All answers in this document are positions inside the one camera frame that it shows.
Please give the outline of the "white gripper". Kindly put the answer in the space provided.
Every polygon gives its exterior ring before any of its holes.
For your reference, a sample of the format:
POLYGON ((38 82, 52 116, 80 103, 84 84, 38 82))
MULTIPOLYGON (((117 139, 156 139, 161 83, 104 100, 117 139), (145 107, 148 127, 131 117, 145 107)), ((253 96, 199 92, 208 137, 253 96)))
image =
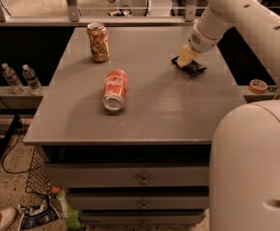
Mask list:
POLYGON ((196 22, 189 34, 189 45, 184 45, 179 53, 178 66, 182 68, 196 57, 196 53, 204 53, 214 48, 223 34, 223 26, 196 22))

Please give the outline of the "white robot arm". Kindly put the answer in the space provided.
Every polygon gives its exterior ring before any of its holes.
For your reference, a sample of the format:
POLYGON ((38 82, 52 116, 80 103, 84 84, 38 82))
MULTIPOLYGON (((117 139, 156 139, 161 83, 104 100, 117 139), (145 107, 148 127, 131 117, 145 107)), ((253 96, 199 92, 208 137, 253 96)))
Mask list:
MULTIPOLYGON (((243 36, 280 91, 280 16, 262 0, 208 0, 179 64, 215 46, 231 27, 243 36)), ((210 230, 280 231, 280 98, 231 111, 210 156, 210 230)))

